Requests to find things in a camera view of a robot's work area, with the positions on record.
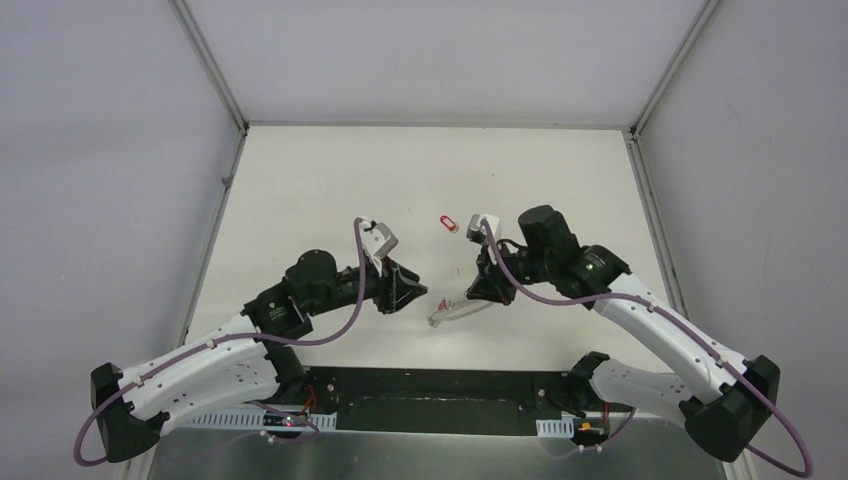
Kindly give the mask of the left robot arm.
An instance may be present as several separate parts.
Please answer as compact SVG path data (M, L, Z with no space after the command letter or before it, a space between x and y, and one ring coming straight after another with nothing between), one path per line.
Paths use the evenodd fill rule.
M134 367L107 362L90 374L93 424L105 461L130 460L176 427L239 403L297 402L306 372L294 349L309 346L314 316L365 300L393 314L424 296L418 274L385 258L338 269L310 250L282 280L262 291L213 332Z

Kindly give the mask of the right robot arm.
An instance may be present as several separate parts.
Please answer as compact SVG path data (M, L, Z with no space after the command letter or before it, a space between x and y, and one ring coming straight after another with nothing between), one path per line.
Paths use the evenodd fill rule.
M581 415L601 402L627 405L681 426L710 456L735 461L772 415L779 367L705 334L609 249L580 244L551 206L525 211L518 225L524 244L503 238L497 217L471 217L466 236L481 252L468 299L509 305L529 286L549 284L559 304L580 303L612 321L670 369L641 370L589 352L566 374L567 411Z

